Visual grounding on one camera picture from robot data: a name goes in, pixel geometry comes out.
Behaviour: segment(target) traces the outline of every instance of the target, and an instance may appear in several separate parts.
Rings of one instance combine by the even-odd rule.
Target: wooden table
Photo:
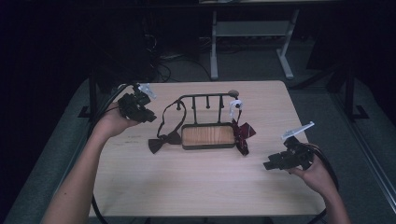
[[[302,125],[282,82],[153,83],[150,87],[158,97],[147,108],[158,118],[111,138],[102,153],[94,195],[104,216],[292,216],[322,211],[321,197],[300,178],[267,171],[262,165],[269,155],[286,150],[280,135]],[[165,144],[156,154],[150,152],[148,140],[156,138],[163,110],[179,96],[230,90],[239,91],[244,103],[239,124],[248,122],[257,132],[247,140],[246,157],[236,147],[184,150]],[[232,99],[224,98],[224,122],[231,121]],[[191,101],[184,102],[188,111],[184,123],[193,123]],[[206,109],[205,99],[196,104],[199,123],[217,121],[216,106]],[[162,133],[173,131],[182,113],[175,106],[169,108]],[[304,133],[297,138],[307,141]]]

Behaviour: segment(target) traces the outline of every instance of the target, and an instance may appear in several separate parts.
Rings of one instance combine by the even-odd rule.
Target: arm
[[[329,223],[351,223],[343,200],[318,156],[315,155],[314,162],[307,170],[292,168],[288,172],[299,176],[309,188],[323,197],[329,216]]]
[[[90,213],[99,158],[106,141],[138,124],[125,119],[118,109],[106,112],[94,127],[76,164],[55,193],[43,223],[83,223]]]

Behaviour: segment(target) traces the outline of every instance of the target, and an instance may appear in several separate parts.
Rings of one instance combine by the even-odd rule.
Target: person's left arm
[[[117,104],[110,105],[109,109],[114,107]],[[137,124],[137,121],[123,118],[117,108],[103,115],[72,170],[52,198],[43,223],[83,223],[87,220],[100,154],[106,141]]]

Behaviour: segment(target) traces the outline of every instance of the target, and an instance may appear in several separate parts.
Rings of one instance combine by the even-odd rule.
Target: white metal stand
[[[290,21],[217,21],[217,12],[213,11],[212,23],[212,50],[210,53],[210,76],[212,80],[219,78],[218,59],[216,54],[217,36],[265,36],[283,35],[285,43],[281,49],[277,49],[277,56],[282,65],[287,79],[293,79],[286,51],[293,34],[294,26],[297,21],[299,9],[294,10]]]

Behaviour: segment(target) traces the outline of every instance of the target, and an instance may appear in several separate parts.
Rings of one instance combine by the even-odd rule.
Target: hand
[[[112,103],[108,107],[107,112],[93,128],[92,134],[99,134],[104,139],[108,139],[122,133],[125,129],[140,123],[138,121],[122,117],[118,106],[118,103]]]
[[[315,155],[313,163],[307,170],[291,168],[289,173],[299,176],[305,184],[322,196],[337,192],[337,188],[327,172],[323,162]]]

